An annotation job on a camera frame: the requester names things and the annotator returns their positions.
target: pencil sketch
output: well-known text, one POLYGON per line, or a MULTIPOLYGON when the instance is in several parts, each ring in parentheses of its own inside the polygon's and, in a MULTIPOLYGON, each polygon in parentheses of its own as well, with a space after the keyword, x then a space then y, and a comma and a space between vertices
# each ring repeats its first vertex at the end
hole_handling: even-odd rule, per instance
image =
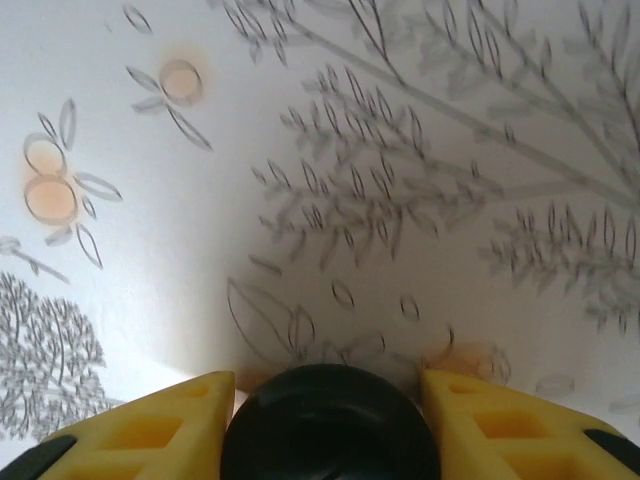
POLYGON ((258 257, 257 255, 249 255, 249 261, 253 263, 256 267, 260 267, 264 271, 272 275, 276 275, 278 277, 282 276, 282 269, 279 266, 277 266, 275 263, 269 260, 258 257))
MULTIPOLYGON (((522 204, 537 197, 585 192, 599 199, 605 210, 605 214, 593 212, 597 219, 593 229, 602 239, 599 246, 595 237, 586 245, 586 238, 595 235, 588 226, 580 227, 582 240, 576 236, 578 221, 569 200, 563 207, 569 213, 556 220, 553 234, 532 231, 527 225, 517 227, 519 236, 514 238, 516 231, 507 228, 508 220, 497 219, 496 233, 508 230, 511 239, 494 241, 491 254, 481 249, 482 257, 492 262, 494 271, 498 265, 511 266, 515 284, 533 280, 541 293, 561 277, 570 286, 584 281, 588 296, 593 295, 586 312, 600 329, 611 320, 626 334, 632 319, 638 319, 640 328, 640 271, 635 262, 640 44, 633 38, 631 4, 608 2, 592 8, 578 0, 574 18, 579 33, 554 39, 524 24, 517 0, 505 0, 500 7, 488 3, 430 1, 420 11, 407 8, 407 2, 382 0, 297 4, 305 8, 277 2, 225 3, 234 28, 253 43, 250 53, 272 48, 274 35, 301 36, 303 44, 324 48, 344 63, 340 68, 328 65, 316 79, 303 83, 313 97, 308 114, 290 108, 281 117, 287 128, 297 132, 296 144, 305 153, 300 166, 305 184, 295 184, 291 179, 299 174, 285 171, 277 161, 253 169, 267 197, 282 202, 275 219, 260 217, 260 222, 274 240, 291 239, 292 260, 311 241, 321 241, 321 269, 340 248, 350 250, 359 266, 376 244, 395 259, 409 223, 436 240, 447 230, 477 220, 492 203, 522 204), (344 22, 353 40, 343 45, 323 34, 313 15, 344 22), (605 31, 612 32, 610 40, 605 31), (366 53, 354 53, 352 47, 357 45, 366 53), (415 73, 446 75, 446 99, 414 83, 414 72, 398 67, 396 55, 411 52, 418 57, 415 73), (560 62, 573 62, 582 71, 584 83, 577 87, 577 98, 555 79, 560 62), (359 72, 377 85, 365 86, 359 72), (488 102, 485 118, 457 104, 490 84, 503 89, 506 98, 488 102), (389 101, 387 89, 404 95, 406 102, 389 101), (501 178, 485 177, 479 168, 482 159, 469 159, 469 169, 464 170, 447 159, 432 158, 433 139, 427 135, 425 117, 413 108, 417 104, 466 128, 475 141, 493 142, 510 151, 514 161, 541 167, 550 179, 511 188, 501 178), (595 163, 618 184, 590 173, 571 155, 563 157, 526 141, 521 122, 534 115, 582 135, 595 152, 595 163), (377 165, 368 160, 374 155, 377 165), (332 171, 312 167, 311 157, 334 158, 332 171), (416 167, 415 175, 407 176, 398 162, 416 167), (441 177, 434 178, 434 173, 441 177), (446 190, 451 182, 444 177, 453 179, 456 190, 446 190)), ((293 46, 281 45, 285 53, 293 46)), ((540 213, 528 217, 536 223, 540 213)))
POLYGON ((500 385, 511 380, 511 362, 506 351, 491 342, 457 342, 449 327, 449 343, 441 352, 423 355, 423 369, 445 370, 480 378, 500 385))
POLYGON ((186 60, 171 60, 162 66, 157 80, 134 67, 127 67, 127 72, 139 86, 154 94, 132 105, 136 114, 158 115, 166 112, 193 145, 212 150, 211 143, 177 109, 195 105, 204 94, 202 77, 196 67, 186 60))
MULTIPOLYGON (((339 307, 355 314, 356 301, 344 282, 334 280, 331 288, 339 307)), ((402 297, 408 311, 414 305, 412 298, 402 297)), ((420 357, 394 351, 385 334, 377 329, 365 327, 362 333, 346 341, 323 338, 322 325, 308 309, 300 304, 291 306, 257 285, 230 278, 227 301, 244 343, 265 364, 276 369, 309 363, 380 368, 391 371, 390 378, 394 381, 403 379, 404 387, 412 391, 419 383, 421 365, 500 384, 507 384, 511 378, 511 365, 504 349, 487 342, 456 343, 453 329, 449 329, 449 343, 443 351, 420 357)))
POLYGON ((302 305, 290 307, 255 285, 229 279, 227 300, 247 346, 272 366, 287 368, 319 361, 366 366, 387 353, 384 335, 377 331, 341 346, 330 339, 320 340, 312 314, 302 305))
MULTIPOLYGON (((209 5, 215 8, 217 2, 209 1, 209 5)), ((287 32, 285 24, 278 15, 270 18, 269 30, 265 29, 255 14, 252 12, 248 2, 236 2, 235 6, 224 2, 224 8, 229 20, 236 27, 240 38, 249 44, 249 55, 253 63, 259 63, 264 50, 273 50, 282 65, 287 64, 286 48, 295 46, 311 45, 309 39, 300 33, 287 32)), ((295 3, 293 0, 285 0, 282 5, 282 12, 288 21, 295 15, 295 3)))
MULTIPOLYGON (((38 117, 44 132, 29 134, 23 143, 23 157, 31 171, 23 191, 27 210, 42 225, 55 227, 45 239, 48 246, 63 245, 75 236, 87 259, 103 268, 94 236, 81 221, 81 209, 96 220, 89 194, 112 202, 122 201, 122 196, 113 185, 95 175, 69 171, 67 156, 73 149, 77 128, 73 99, 64 103, 57 128, 46 115, 39 113, 38 117)), ((32 268, 38 265, 31 260, 30 263, 32 268)))
POLYGON ((409 322, 417 323, 420 321, 420 308, 418 302, 412 295, 404 294, 400 297, 400 310, 402 316, 409 322))
POLYGON ((130 3, 125 3, 122 5, 122 12, 124 13, 127 21, 138 31, 138 33, 142 33, 143 35, 153 35, 153 30, 151 29, 149 22, 136 7, 130 3))
POLYGON ((510 271, 514 287, 531 281, 538 293, 562 281, 565 294, 582 285, 588 317, 598 330, 614 321, 621 335, 629 322, 640 322, 640 269, 635 217, 616 226, 609 207, 593 212, 581 224, 571 206, 549 204, 546 218, 518 210, 513 221, 494 220, 490 247, 479 255, 491 263, 493 274, 510 271))
POLYGON ((331 292, 333 293, 333 298, 336 300, 338 305, 346 310, 355 310, 356 303, 353 299, 353 295, 342 281, 334 280, 331 282, 331 292))
POLYGON ((32 256, 22 252, 21 248, 22 244, 16 237, 0 235, 0 255, 4 255, 6 257, 15 257, 27 262, 31 267, 31 271, 33 271, 36 276, 40 275, 40 272, 43 272, 51 275, 54 278, 57 278, 64 283, 69 283, 69 279, 63 274, 49 267, 48 265, 45 265, 41 261, 36 260, 32 256))
POLYGON ((89 319, 63 299, 38 296, 0 273, 0 429, 41 441, 121 402, 105 396, 104 354, 89 319))

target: black rubber tire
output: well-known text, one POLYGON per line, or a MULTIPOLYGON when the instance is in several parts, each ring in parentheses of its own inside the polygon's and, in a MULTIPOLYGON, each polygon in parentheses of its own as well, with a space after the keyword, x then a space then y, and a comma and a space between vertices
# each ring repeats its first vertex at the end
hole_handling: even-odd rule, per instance
POLYGON ((234 416, 221 480, 439 480, 436 442, 386 380, 310 365, 265 383, 234 416))

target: tree illustration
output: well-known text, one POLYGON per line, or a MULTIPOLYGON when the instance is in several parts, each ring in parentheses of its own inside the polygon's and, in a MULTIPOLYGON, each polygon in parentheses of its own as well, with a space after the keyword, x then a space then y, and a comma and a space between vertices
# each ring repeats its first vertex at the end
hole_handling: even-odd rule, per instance
POLYGON ((492 272, 507 272, 514 285, 533 282, 540 293, 556 280, 567 293, 584 283, 585 313, 599 329, 613 320, 625 335, 632 319, 640 328, 633 2, 576 0, 574 24, 560 38, 527 25, 518 0, 425 0, 419 9, 402 0, 223 3, 255 63, 275 55, 287 67, 288 52, 308 45, 335 58, 302 82, 308 111, 294 106, 280 117, 295 134, 300 167, 268 160, 253 169, 266 198, 279 202, 277 214, 260 222, 274 241, 290 243, 291 260, 312 241, 321 245, 323 270, 339 249, 350 251, 356 266, 376 248, 395 260, 408 228, 437 240, 493 204, 510 203, 516 223, 495 219, 501 238, 480 248, 492 272), (352 38, 325 33, 319 17, 342 23, 352 38), (411 55, 413 67, 404 61, 411 55), (582 75, 570 88, 559 80, 563 65, 582 75), (444 91, 425 87, 417 80, 424 76, 438 76, 444 91), (460 103, 483 99, 490 86, 502 95, 487 95, 480 113, 460 103), (481 161, 461 166, 434 156, 429 127, 438 118, 461 127, 459 141, 489 143, 545 178, 510 185, 499 170, 488 178, 481 161), (581 141, 562 152, 533 142, 531 119, 581 141), (591 149, 590 163, 603 175, 571 151, 577 146, 591 149), (591 220, 573 213, 578 193, 595 205, 591 220), (532 206, 540 198, 551 203, 548 212, 532 206))
POLYGON ((119 404, 94 367, 104 354, 89 319, 63 299, 39 297, 0 273, 0 427, 42 440, 119 404))

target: orange circle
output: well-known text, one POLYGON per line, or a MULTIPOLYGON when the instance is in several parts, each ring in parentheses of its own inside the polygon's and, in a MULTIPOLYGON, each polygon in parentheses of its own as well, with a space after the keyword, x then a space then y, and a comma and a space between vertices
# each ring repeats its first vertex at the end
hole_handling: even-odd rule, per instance
POLYGON ((33 218, 45 225, 67 225, 78 216, 73 188, 56 175, 33 178, 24 187, 24 200, 33 218))
POLYGON ((67 172, 67 161, 62 149, 49 135, 32 133, 23 145, 24 159, 39 175, 59 175, 67 172))
POLYGON ((202 78, 186 60, 172 60, 164 65, 160 86, 167 98, 178 105, 193 105, 202 98, 202 78))

